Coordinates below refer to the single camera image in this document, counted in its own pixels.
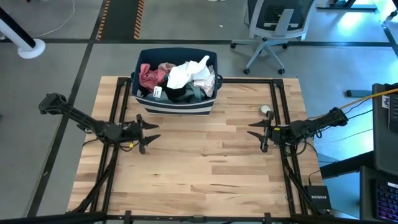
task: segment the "gray cloth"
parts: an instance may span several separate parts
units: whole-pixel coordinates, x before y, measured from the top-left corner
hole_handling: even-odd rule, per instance
[[[179,96],[175,100],[171,101],[166,92],[162,91],[160,98],[156,98],[153,94],[149,94],[145,97],[147,100],[151,100],[157,103],[168,103],[168,104],[176,104],[176,103],[199,103],[205,99],[205,94],[200,90],[200,87],[193,86],[193,83],[190,82],[185,85],[186,92],[184,95]]]

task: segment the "floor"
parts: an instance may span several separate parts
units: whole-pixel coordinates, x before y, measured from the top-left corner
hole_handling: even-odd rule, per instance
[[[0,43],[0,179],[6,180],[0,185],[1,219],[27,214],[49,156],[60,116],[40,115],[37,105],[46,93],[71,95],[75,107],[90,114],[100,77],[130,75],[143,49],[178,46],[214,51],[219,72],[226,77],[245,77],[242,69],[254,52],[242,46],[231,50],[228,44],[248,37],[242,20],[244,0],[145,0],[139,40],[124,44],[89,41],[103,1],[74,2],[70,21],[43,37],[47,48],[40,57],[23,60],[14,44]],[[398,81],[398,17],[384,22],[395,7],[382,0],[376,4],[376,13],[317,11],[304,42],[292,43],[288,50],[274,47],[285,63],[284,77],[300,80],[308,116],[352,101],[344,96],[345,90],[370,90],[373,83]],[[68,19],[73,2],[0,0],[0,6],[37,37]],[[277,64],[265,54],[254,62],[249,76],[280,77]],[[370,108],[366,102],[351,113]],[[371,120],[366,114],[346,127],[325,131],[315,140],[320,160],[342,160],[371,151],[371,131],[339,141],[372,128]],[[74,122],[68,122],[38,215],[65,212],[84,137]],[[358,180],[353,174],[325,181],[332,195],[350,195],[332,202],[335,209],[354,217],[358,217],[359,197],[352,196],[359,193]],[[344,192],[339,191],[341,183],[347,186]]]

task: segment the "chair base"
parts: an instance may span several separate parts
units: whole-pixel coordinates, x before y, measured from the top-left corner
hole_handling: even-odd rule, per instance
[[[289,47],[287,40],[267,40],[266,38],[262,39],[262,43],[259,44],[257,40],[232,40],[231,43],[231,48],[235,49],[237,45],[258,45],[255,53],[253,56],[250,58],[248,64],[246,65],[246,68],[243,70],[243,73],[248,74],[250,72],[249,67],[251,64],[254,62],[254,60],[261,54],[263,50],[265,50],[274,60],[278,62],[280,65],[280,69],[278,70],[278,73],[281,75],[285,73],[285,66],[284,64],[280,61],[279,57],[273,52],[270,48],[270,46],[273,45],[279,45],[282,44],[284,49],[287,49]]]

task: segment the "label tag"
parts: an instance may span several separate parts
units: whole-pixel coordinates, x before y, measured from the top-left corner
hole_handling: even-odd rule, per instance
[[[155,86],[155,88],[154,88],[154,97],[160,98],[161,95],[162,95],[162,87]]]
[[[398,188],[398,185],[396,185],[396,184],[393,184],[393,183],[390,183],[390,182],[387,182],[387,184],[388,184],[388,186],[390,186],[390,187]]]
[[[390,108],[390,98],[389,96],[382,96],[381,106],[383,108],[389,109]]]

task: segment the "white stripe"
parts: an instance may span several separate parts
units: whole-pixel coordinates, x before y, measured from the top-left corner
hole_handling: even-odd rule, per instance
[[[206,108],[198,108],[198,109],[167,109],[167,108],[159,108],[157,106],[148,106],[144,105],[145,109],[156,110],[160,112],[174,112],[174,113],[200,113],[200,112],[209,112],[211,111],[211,106]]]
[[[156,104],[159,104],[159,105],[166,105],[166,106],[196,106],[196,105],[202,105],[202,104],[205,104],[205,103],[211,103],[211,102],[215,101],[215,99],[212,99],[212,100],[205,100],[205,101],[202,101],[200,103],[191,103],[191,104],[178,104],[178,103],[176,103],[176,104],[170,104],[170,103],[158,103],[156,101],[146,100],[146,99],[138,97],[138,96],[134,96],[134,97],[137,100],[142,100],[142,101],[145,101],[145,102],[148,102],[148,103],[156,103]]]

